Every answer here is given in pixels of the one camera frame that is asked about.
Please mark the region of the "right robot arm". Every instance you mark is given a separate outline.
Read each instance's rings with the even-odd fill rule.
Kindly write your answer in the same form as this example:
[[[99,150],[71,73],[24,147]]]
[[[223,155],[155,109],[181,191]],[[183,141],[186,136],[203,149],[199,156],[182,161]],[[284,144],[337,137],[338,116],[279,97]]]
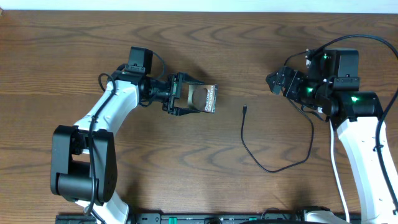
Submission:
[[[397,171],[379,98],[359,89],[358,51],[308,50],[306,58],[306,73],[286,65],[270,73],[266,82],[271,92],[329,117],[349,159],[362,223],[397,223],[390,194],[397,190]]]

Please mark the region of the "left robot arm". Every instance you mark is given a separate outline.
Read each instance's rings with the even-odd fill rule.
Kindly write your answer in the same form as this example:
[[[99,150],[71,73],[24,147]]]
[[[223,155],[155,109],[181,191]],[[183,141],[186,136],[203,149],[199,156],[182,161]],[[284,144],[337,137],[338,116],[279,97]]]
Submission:
[[[72,126],[58,126],[52,137],[50,190],[83,207],[97,223],[129,223],[130,208],[116,193],[118,178],[114,137],[127,115],[155,101],[175,116],[193,113],[179,108],[182,85],[201,82],[186,73],[169,75],[167,81],[148,77],[150,66],[122,64],[102,88],[103,96]]]

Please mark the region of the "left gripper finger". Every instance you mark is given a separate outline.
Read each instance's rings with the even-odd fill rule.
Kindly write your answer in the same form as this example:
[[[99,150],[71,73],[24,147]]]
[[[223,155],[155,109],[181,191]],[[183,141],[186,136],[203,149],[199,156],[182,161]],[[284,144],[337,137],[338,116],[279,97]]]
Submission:
[[[178,81],[180,83],[188,83],[189,85],[203,85],[204,84],[204,82],[191,77],[187,73],[178,72],[177,75],[178,75]]]
[[[190,113],[198,113],[198,110],[195,109],[190,109],[190,108],[180,108],[180,107],[174,107],[172,110],[172,114],[175,116],[183,116],[186,114]]]

